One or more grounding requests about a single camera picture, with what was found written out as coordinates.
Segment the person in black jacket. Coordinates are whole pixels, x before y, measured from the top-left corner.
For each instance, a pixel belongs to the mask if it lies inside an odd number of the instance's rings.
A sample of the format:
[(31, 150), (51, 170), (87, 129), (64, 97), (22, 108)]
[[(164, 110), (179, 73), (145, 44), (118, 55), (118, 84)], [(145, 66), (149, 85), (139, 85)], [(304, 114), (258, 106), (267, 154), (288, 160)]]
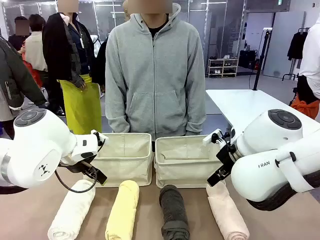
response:
[(42, 30), (43, 55), (48, 72), (59, 83), (69, 81), (84, 90), (82, 75), (89, 75), (99, 85), (100, 101), (103, 79), (99, 76), (94, 43), (88, 29), (78, 19), (78, 0), (58, 0), (58, 12), (50, 15)]

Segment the person's right forearm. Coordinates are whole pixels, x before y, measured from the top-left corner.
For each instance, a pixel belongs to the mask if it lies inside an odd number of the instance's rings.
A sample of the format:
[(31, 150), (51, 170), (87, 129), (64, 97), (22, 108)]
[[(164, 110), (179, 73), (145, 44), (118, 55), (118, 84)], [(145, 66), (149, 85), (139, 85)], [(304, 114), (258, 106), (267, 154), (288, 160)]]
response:
[(114, 79), (106, 83), (105, 114), (114, 133), (128, 133), (130, 124), (126, 115), (126, 96)]

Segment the person's left forearm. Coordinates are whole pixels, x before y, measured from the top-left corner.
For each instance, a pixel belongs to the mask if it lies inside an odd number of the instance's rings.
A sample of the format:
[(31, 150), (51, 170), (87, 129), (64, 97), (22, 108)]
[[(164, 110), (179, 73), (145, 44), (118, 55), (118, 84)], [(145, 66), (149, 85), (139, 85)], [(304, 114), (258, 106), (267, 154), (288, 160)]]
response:
[(185, 90), (188, 116), (186, 135), (199, 135), (206, 120), (205, 80), (190, 81)]

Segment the pink towel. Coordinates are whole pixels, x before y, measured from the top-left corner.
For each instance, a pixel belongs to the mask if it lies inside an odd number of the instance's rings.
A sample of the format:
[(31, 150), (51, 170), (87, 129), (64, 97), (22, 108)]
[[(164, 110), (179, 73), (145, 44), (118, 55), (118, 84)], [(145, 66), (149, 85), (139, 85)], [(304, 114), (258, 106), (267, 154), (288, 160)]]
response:
[(207, 199), (212, 215), (224, 240), (249, 240), (250, 232), (235, 202), (230, 196), (225, 181), (215, 186), (206, 186)]

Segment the black hanging garment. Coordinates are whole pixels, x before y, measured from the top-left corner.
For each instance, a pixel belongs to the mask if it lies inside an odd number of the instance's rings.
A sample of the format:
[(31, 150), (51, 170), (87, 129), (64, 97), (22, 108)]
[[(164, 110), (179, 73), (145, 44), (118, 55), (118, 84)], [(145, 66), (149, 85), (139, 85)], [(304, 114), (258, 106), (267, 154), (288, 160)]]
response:
[(301, 60), (303, 58), (303, 47), (307, 35), (307, 31), (297, 32), (293, 35), (287, 52), (287, 57), (289, 61), (291, 61), (292, 59)]

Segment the black tripod stand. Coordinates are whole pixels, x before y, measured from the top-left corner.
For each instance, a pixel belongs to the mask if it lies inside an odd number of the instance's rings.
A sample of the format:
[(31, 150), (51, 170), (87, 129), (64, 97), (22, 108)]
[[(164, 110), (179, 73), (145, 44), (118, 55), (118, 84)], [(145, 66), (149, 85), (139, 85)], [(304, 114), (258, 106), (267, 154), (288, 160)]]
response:
[(265, 53), (266, 53), (266, 48), (267, 48), (267, 44), (268, 44), (270, 35), (272, 33), (272, 30), (273, 30), (272, 27), (265, 27), (263, 29), (263, 31), (265, 32), (265, 35), (264, 35), (264, 41), (263, 41), (261, 55), (259, 57), (257, 73), (256, 73), (256, 76), (255, 76), (255, 81), (254, 81), (254, 85), (253, 85), (253, 89), (252, 89), (253, 91), (257, 91), (258, 90), (259, 77), (260, 77), (260, 74), (261, 74), (262, 65), (263, 65), (264, 58), (265, 58)]

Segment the dark grey towel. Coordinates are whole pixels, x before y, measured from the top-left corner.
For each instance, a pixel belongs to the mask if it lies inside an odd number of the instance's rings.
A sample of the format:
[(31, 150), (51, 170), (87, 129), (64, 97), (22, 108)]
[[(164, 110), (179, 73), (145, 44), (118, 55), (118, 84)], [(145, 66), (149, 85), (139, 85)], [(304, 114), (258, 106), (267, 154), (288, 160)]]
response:
[(159, 205), (164, 224), (161, 234), (164, 240), (190, 240), (190, 228), (184, 199), (178, 188), (166, 185), (160, 190)]

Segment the white table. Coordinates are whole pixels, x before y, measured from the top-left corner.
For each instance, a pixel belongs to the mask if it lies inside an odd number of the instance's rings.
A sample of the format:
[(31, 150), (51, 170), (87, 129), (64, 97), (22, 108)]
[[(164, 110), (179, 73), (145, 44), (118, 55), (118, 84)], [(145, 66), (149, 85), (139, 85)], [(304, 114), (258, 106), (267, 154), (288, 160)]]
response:
[(304, 136), (320, 129), (320, 123), (293, 109), (261, 90), (250, 89), (208, 89), (206, 91), (228, 123), (235, 128), (238, 137), (260, 114), (281, 109), (293, 113), (302, 123)]

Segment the white towel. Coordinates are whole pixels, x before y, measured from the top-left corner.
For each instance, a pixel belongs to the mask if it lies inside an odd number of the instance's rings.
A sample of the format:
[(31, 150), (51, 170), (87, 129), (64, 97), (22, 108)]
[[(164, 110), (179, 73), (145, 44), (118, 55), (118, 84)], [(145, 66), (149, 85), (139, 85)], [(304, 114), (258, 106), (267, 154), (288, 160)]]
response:
[(72, 189), (77, 193), (68, 191), (60, 208), (58, 209), (47, 236), (49, 240), (75, 240), (80, 232), (81, 225), (89, 212), (91, 203), (95, 197), (96, 189), (81, 192), (92, 186), (92, 182), (78, 180)]

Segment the person in dark green jacket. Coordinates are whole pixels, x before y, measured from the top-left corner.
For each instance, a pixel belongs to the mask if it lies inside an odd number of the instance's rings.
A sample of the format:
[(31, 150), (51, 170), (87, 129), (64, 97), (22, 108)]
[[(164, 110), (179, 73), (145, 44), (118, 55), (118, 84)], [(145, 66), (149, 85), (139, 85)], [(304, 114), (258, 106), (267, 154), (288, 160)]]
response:
[(15, 137), (14, 120), (25, 97), (37, 107), (47, 108), (47, 100), (21, 55), (0, 35), (0, 123), (10, 139)]

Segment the yellow towel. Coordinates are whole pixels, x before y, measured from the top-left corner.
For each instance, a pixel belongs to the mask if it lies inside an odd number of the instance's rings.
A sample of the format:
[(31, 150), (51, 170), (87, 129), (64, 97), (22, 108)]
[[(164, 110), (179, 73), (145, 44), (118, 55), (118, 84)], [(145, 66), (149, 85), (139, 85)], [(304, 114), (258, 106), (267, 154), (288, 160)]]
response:
[(140, 188), (133, 180), (125, 180), (110, 211), (105, 229), (105, 240), (132, 240)]

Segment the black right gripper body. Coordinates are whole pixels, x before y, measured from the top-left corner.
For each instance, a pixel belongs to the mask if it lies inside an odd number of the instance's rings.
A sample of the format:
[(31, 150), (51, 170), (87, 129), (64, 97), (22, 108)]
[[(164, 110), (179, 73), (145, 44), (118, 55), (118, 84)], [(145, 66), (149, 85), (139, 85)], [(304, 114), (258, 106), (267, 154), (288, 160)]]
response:
[(233, 165), (235, 164), (235, 157), (233, 154), (236, 152), (234, 144), (224, 144), (219, 146), (219, 152), (216, 157), (222, 163), (222, 166), (217, 170), (218, 173), (230, 173)]

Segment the wooden shoe rack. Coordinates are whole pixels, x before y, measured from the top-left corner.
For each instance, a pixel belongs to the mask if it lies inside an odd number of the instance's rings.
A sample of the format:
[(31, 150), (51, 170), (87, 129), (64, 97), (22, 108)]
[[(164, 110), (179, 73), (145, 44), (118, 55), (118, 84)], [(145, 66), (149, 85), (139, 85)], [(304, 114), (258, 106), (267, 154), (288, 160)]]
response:
[(235, 77), (237, 75), (238, 64), (239, 59), (235, 57), (210, 57), (207, 65), (207, 76), (209, 78)]

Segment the person in dark top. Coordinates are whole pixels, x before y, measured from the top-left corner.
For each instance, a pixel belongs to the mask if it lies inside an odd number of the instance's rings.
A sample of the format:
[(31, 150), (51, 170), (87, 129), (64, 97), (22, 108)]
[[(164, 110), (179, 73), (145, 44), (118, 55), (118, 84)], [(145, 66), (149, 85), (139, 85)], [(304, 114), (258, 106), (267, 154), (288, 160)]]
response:
[(15, 34), (9, 36), (8, 41), (22, 55), (26, 51), (25, 40), (30, 36), (29, 20), (24, 16), (18, 16), (14, 23)]

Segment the black suitcase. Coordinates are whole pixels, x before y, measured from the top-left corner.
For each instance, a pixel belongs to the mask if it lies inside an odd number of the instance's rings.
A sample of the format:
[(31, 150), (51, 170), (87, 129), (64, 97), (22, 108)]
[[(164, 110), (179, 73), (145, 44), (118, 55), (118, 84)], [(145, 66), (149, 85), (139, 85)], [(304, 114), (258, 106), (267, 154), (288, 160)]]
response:
[(253, 70), (256, 65), (258, 50), (241, 50), (239, 52), (238, 66)]

